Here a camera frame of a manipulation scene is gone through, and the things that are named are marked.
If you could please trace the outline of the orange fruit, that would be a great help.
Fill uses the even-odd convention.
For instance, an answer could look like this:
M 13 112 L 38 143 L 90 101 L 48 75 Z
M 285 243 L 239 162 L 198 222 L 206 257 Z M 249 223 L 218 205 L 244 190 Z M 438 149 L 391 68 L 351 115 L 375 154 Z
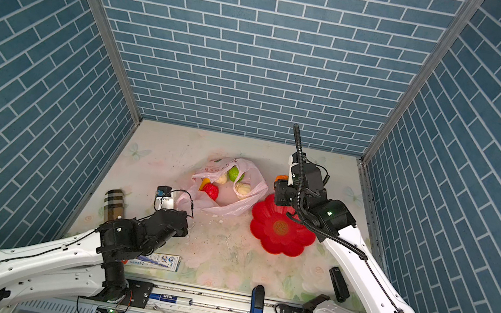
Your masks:
M 287 181 L 288 182 L 288 176 L 287 175 L 279 175 L 276 177 L 275 182 L 279 181 Z

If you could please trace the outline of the pink plastic fruit bag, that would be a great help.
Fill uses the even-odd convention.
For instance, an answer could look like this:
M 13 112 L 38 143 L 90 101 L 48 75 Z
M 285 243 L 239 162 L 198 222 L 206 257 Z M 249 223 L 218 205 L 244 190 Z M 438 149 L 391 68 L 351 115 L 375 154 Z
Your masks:
M 235 183 L 229 181 L 227 172 L 233 166 L 245 174 L 241 183 L 251 185 L 251 194 L 240 198 L 235 193 Z M 216 201 L 211 200 L 202 187 L 213 183 L 219 188 Z M 207 212 L 218 216 L 239 216 L 261 201 L 269 193 L 268 184 L 258 167 L 248 159 L 222 158 L 207 162 L 194 171 L 188 188 L 178 194 L 178 203 L 184 209 Z

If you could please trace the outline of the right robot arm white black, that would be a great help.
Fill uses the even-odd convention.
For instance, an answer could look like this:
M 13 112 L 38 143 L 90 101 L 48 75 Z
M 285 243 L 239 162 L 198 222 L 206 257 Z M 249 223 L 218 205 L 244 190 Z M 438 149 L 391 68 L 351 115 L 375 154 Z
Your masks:
M 274 182 L 274 202 L 294 209 L 289 218 L 314 234 L 338 262 L 331 275 L 336 298 L 354 290 L 366 313 L 415 313 L 373 258 L 346 205 L 327 197 L 328 175 L 296 154 L 289 159 L 288 172 Z M 302 313 L 354 312 L 322 294 L 306 302 Z

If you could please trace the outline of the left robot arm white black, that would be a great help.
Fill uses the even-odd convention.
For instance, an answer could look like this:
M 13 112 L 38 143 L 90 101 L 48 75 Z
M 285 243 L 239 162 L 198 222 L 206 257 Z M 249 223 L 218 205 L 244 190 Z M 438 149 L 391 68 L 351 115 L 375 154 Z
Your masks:
M 188 234 L 187 212 L 159 209 L 143 218 L 115 219 L 73 237 L 0 249 L 0 307 L 25 301 L 85 297 L 124 302 L 132 297 L 125 264 L 150 256 Z

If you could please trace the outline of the red flower-shaped plate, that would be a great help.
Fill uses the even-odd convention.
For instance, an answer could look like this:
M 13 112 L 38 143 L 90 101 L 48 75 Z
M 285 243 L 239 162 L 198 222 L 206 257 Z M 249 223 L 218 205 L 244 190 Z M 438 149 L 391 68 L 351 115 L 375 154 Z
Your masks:
M 267 253 L 295 258 L 317 239 L 297 219 L 294 209 L 277 206 L 275 195 L 270 194 L 253 206 L 249 230 Z

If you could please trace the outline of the beige pear fruit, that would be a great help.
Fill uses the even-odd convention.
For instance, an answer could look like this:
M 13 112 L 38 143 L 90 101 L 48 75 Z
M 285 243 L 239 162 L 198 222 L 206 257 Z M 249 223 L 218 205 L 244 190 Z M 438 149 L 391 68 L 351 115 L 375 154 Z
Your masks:
M 240 198 L 245 198 L 251 194 L 251 185 L 237 182 L 235 183 L 235 193 Z

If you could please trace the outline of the green fruit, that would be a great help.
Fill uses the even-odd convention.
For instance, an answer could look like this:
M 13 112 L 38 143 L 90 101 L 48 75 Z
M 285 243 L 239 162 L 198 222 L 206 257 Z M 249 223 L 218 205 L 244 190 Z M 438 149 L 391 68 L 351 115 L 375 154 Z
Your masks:
M 238 167 L 235 167 L 233 166 L 232 168 L 230 168 L 227 172 L 227 178 L 229 179 L 229 181 L 233 182 L 233 183 L 241 183 L 242 180 L 245 178 L 245 174 L 242 173 Z

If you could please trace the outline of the red apple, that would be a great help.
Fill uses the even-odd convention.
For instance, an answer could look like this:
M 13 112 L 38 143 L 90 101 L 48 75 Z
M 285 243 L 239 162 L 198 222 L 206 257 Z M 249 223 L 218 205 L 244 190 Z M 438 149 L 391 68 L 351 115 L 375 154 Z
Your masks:
M 202 191 L 208 195 L 211 200 L 216 201 L 219 195 L 219 188 L 213 183 L 207 183 L 202 187 Z

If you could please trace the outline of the black remote-like object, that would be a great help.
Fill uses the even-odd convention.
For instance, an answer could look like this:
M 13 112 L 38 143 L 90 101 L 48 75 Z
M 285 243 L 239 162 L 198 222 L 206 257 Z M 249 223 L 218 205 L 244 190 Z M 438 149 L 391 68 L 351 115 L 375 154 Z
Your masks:
M 341 272 L 341 269 L 337 266 L 332 267 L 331 269 L 329 269 L 329 274 L 331 277 L 330 279 L 333 285 L 337 303 L 344 303 L 345 301 L 347 301 L 347 299 L 350 298 L 350 291 L 347 282 L 345 281 L 346 279 Z

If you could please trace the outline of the toothpaste box white blue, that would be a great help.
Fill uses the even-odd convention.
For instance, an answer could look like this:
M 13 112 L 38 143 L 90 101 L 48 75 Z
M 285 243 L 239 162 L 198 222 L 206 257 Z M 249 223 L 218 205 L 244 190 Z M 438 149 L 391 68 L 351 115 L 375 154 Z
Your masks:
M 127 263 L 131 266 L 173 273 L 178 272 L 179 266 L 181 265 L 181 258 L 179 255 L 169 255 L 156 252 L 149 256 L 144 255 L 131 259 Z

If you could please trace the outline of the plaid brown cylinder case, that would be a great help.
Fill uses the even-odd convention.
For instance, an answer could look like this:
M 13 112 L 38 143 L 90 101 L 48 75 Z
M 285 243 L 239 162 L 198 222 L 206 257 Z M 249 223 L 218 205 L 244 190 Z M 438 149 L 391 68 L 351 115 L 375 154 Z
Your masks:
M 104 196 L 103 220 L 105 223 L 124 218 L 125 204 L 124 191 L 122 189 L 112 189 Z

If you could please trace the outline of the aluminium front rail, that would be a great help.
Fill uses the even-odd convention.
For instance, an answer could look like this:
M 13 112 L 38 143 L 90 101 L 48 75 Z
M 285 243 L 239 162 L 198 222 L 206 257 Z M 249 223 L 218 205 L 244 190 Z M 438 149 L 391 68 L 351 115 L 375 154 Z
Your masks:
M 115 303 L 122 305 L 127 293 L 128 281 L 123 280 L 119 286 L 105 287 L 104 271 L 99 266 L 84 266 L 69 270 L 59 270 L 41 275 L 28 275 L 21 268 L 14 266 L 5 267 L 0 274 L 3 287 L 11 290 L 18 301 L 37 300 L 44 298 L 58 298 L 63 296 L 79 296 L 92 301 L 103 303 Z M 223 293 L 209 293 L 195 291 L 190 294 L 181 293 L 179 288 L 173 287 L 168 290 L 163 285 L 155 285 L 152 293 L 167 294 L 191 298 L 191 306 L 183 306 L 172 303 L 149 300 L 146 308 L 161 304 L 163 308 L 172 308 L 184 313 L 250 313 L 251 297 L 229 296 Z M 312 303 L 302 307 L 304 313 L 354 313 L 342 309 L 331 301 L 323 302 L 318 306 Z M 264 306 L 263 313 L 274 313 L 274 309 Z

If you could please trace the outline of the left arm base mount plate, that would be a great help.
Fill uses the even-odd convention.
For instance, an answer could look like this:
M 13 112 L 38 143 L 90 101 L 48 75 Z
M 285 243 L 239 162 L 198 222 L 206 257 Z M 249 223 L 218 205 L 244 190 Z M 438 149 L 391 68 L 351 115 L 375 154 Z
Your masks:
M 155 285 L 151 282 L 140 280 L 128 280 L 128 283 L 129 288 L 127 289 L 122 305 L 137 309 L 146 308 Z

